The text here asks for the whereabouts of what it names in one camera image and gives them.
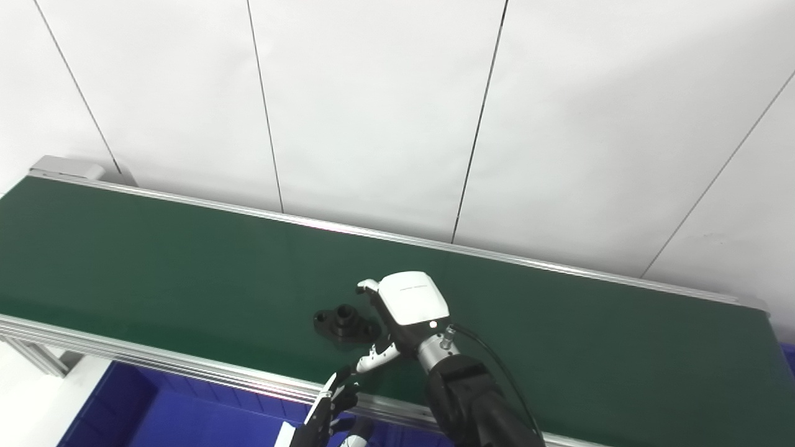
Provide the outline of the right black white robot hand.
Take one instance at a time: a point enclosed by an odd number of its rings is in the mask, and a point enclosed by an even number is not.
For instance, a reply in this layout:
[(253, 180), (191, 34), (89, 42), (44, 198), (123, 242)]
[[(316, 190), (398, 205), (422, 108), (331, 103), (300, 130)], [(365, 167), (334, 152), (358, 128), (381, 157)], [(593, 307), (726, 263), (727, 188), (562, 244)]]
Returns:
[(379, 282), (366, 279), (356, 286), (366, 294), (386, 329), (386, 338), (355, 363), (354, 373), (365, 374), (399, 357), (416, 359), (426, 373), (440, 361), (459, 354), (444, 348), (443, 331), (452, 322), (448, 304), (434, 280), (421, 271), (405, 271)]

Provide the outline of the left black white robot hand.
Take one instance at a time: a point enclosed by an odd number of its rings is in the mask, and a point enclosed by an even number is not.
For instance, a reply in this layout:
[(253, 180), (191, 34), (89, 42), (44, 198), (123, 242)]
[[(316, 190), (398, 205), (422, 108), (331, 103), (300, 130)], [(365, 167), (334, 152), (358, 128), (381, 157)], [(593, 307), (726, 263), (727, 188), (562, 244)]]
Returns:
[(345, 433), (340, 446), (367, 446), (374, 435), (373, 420), (363, 416), (341, 418), (358, 404), (360, 385), (346, 382), (354, 374), (355, 368), (350, 365), (332, 374), (300, 425), (282, 423), (275, 446), (327, 446), (338, 433)]

